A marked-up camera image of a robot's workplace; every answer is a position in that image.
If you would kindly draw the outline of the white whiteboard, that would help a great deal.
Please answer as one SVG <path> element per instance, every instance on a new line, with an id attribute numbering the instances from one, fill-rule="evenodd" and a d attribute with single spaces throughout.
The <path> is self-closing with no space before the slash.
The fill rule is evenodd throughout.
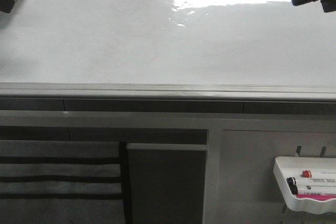
<path id="1" fill-rule="evenodd" d="M 290 0 L 18 0 L 1 81 L 334 86 L 335 13 Z"/>

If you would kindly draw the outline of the pink eraser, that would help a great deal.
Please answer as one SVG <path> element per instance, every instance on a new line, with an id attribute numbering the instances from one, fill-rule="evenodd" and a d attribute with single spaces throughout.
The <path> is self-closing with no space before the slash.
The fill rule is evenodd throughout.
<path id="1" fill-rule="evenodd" d="M 305 195 L 305 194 L 297 194 L 297 198 L 311 198 L 319 201 L 326 201 L 329 199 L 335 199 L 335 195 Z"/>

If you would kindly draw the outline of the upper black-capped white marker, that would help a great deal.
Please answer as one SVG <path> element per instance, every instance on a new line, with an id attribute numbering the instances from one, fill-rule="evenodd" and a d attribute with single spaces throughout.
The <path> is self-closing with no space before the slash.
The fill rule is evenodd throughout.
<path id="1" fill-rule="evenodd" d="M 335 179 L 331 178 L 304 178 L 288 177 L 286 179 L 289 185 L 318 185 L 318 186 L 335 186 Z"/>

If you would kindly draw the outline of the right black wall hook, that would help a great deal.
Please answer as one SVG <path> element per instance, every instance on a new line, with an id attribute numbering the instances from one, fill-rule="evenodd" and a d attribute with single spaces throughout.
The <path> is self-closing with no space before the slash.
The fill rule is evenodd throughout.
<path id="1" fill-rule="evenodd" d="M 323 146 L 323 147 L 321 148 L 320 157 L 324 157 L 324 156 L 325 156 L 325 152 L 326 152 L 326 147 Z"/>

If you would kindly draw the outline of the white plastic tray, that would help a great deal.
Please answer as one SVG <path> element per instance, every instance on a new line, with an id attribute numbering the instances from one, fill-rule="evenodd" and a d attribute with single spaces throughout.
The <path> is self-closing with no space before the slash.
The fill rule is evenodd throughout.
<path id="1" fill-rule="evenodd" d="M 292 194 L 286 179 L 288 177 L 301 177 L 304 170 L 334 170 L 334 158 L 321 157 L 286 157 L 275 158 L 274 175 L 286 202 L 292 211 L 304 211 L 321 215 L 327 212 L 335 212 L 335 199 L 319 201 L 311 198 L 297 198 Z"/>

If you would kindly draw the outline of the lower black-capped white marker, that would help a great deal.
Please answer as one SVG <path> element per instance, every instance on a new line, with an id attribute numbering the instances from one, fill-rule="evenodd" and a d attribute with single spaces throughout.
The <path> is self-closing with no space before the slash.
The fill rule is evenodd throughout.
<path id="1" fill-rule="evenodd" d="M 290 185 L 289 188 L 294 195 L 335 196 L 335 187 L 333 186 Z"/>

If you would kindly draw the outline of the red-capped white marker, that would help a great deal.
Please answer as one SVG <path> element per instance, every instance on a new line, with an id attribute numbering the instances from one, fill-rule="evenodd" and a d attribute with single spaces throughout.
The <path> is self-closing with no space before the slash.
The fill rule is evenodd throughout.
<path id="1" fill-rule="evenodd" d="M 334 170 L 304 170 L 301 173 L 301 177 L 304 178 L 323 178 L 323 179 L 335 179 L 336 172 Z"/>

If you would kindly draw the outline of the left black wall hook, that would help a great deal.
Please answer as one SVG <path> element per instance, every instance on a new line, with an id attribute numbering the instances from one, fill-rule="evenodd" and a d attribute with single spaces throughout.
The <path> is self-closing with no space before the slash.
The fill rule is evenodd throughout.
<path id="1" fill-rule="evenodd" d="M 297 146 L 297 148 L 296 148 L 296 152 L 295 152 L 295 157 L 300 157 L 301 148 L 302 148 L 301 145 Z"/>

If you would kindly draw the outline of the grey black-striped fabric organizer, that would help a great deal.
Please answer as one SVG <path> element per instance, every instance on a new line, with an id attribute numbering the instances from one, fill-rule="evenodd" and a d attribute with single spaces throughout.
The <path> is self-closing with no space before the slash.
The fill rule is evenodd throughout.
<path id="1" fill-rule="evenodd" d="M 1 141 L 1 223 L 132 223 L 126 143 Z"/>

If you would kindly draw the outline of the grey metal whiteboard rail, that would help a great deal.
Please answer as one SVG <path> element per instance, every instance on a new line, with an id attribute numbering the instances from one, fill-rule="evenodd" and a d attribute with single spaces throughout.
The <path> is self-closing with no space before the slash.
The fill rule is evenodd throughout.
<path id="1" fill-rule="evenodd" d="M 2 82 L 3 98 L 335 102 L 333 86 Z"/>

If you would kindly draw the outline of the black-capped white marker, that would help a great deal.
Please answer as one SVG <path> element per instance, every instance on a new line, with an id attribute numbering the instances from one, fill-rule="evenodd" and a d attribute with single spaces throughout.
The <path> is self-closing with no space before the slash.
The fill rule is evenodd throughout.
<path id="1" fill-rule="evenodd" d="M 286 179 L 289 185 L 318 185 L 318 186 L 335 186 L 335 179 L 331 178 L 304 178 L 288 177 Z"/>
<path id="2" fill-rule="evenodd" d="M 333 186 L 290 185 L 289 188 L 294 195 L 335 196 L 335 187 Z"/>

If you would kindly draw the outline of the black wall hook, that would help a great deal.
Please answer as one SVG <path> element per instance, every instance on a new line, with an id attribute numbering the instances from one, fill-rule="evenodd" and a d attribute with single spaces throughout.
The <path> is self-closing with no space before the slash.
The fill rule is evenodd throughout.
<path id="1" fill-rule="evenodd" d="M 324 157 L 324 156 L 325 156 L 325 152 L 326 152 L 326 147 L 323 146 L 323 147 L 321 148 L 320 157 Z"/>
<path id="2" fill-rule="evenodd" d="M 302 148 L 301 145 L 297 146 L 297 148 L 296 148 L 296 152 L 295 152 L 295 157 L 300 157 L 301 148 Z"/>

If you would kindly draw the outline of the dark grey panel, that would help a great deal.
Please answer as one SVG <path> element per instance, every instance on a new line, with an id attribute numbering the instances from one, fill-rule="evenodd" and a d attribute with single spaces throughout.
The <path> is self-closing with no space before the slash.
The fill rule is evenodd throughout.
<path id="1" fill-rule="evenodd" d="M 128 144 L 134 223 L 202 223 L 206 146 Z"/>

